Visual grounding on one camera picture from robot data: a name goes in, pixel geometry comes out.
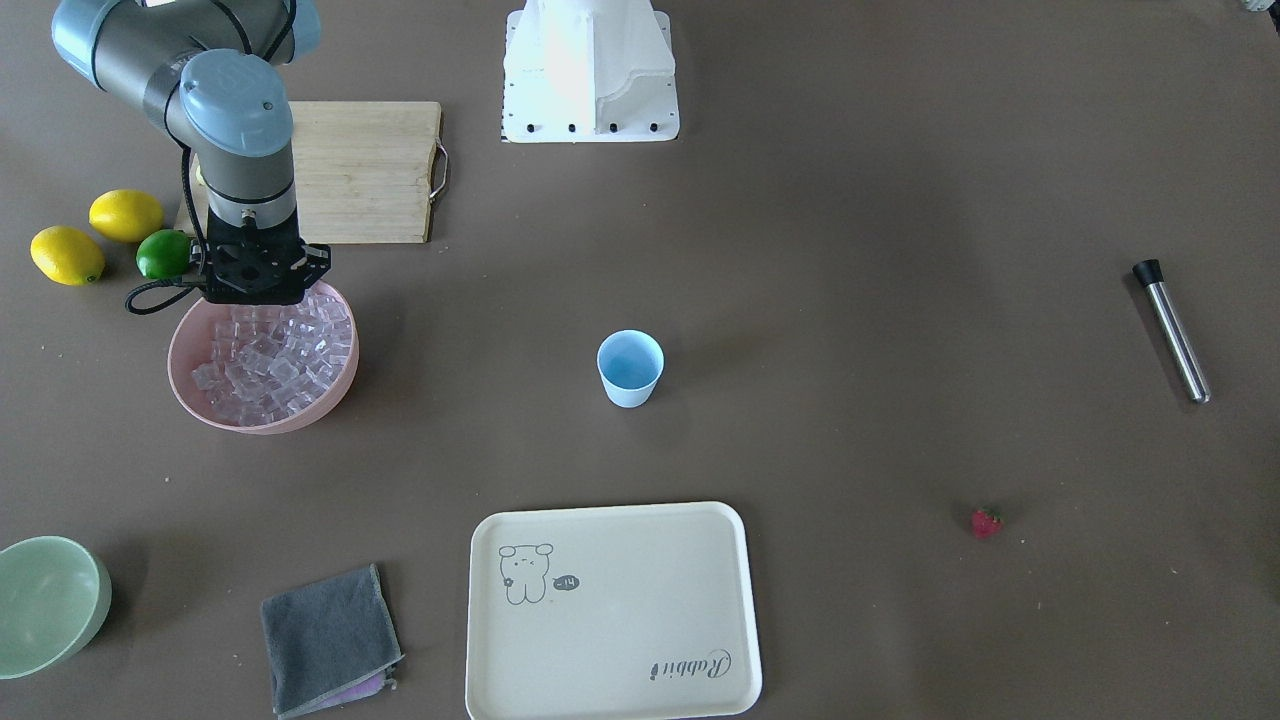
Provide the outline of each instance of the lime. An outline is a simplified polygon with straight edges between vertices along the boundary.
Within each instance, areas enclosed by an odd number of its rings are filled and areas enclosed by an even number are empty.
[[[84,231],[54,225],[31,238],[31,259],[49,279],[63,284],[88,284],[102,277],[106,258]]]
[[[116,242],[142,242],[164,227],[164,208],[141,190],[113,190],[88,209],[88,224]]]
[[[156,231],[138,246],[137,263],[152,281],[180,275],[191,266],[191,238],[182,231]]]

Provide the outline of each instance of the gray towel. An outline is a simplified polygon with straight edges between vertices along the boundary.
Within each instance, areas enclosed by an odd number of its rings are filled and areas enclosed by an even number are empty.
[[[375,565],[262,601],[262,633],[280,720],[376,694],[404,657]]]

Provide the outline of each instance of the cartoon drawing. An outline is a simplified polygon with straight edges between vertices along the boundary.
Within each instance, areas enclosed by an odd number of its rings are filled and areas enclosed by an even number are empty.
[[[498,548],[502,560],[498,570],[502,584],[507,585],[507,602],[539,602],[547,594],[547,573],[550,570],[550,543],[504,544]]]

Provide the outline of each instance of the green bowl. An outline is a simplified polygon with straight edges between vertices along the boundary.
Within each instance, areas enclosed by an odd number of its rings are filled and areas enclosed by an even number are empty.
[[[110,606],[106,568],[77,542],[38,537],[0,551],[0,680],[76,655]]]

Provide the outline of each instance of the ice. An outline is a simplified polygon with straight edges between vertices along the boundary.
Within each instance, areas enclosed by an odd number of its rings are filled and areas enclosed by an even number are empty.
[[[192,378],[218,419],[242,427],[305,410],[329,391],[355,343],[342,304],[311,291],[292,306],[232,305],[214,337],[210,361]]]

